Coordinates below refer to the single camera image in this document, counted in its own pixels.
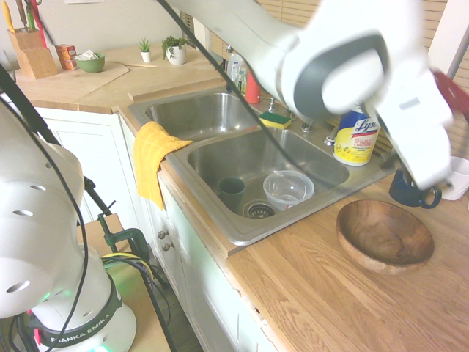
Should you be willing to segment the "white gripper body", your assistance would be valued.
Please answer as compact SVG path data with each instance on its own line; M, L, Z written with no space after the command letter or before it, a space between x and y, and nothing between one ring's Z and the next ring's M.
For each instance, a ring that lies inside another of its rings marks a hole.
M452 122L449 105L431 70L401 87L390 86L365 103L420 189L436 185L451 170L451 145L445 127Z

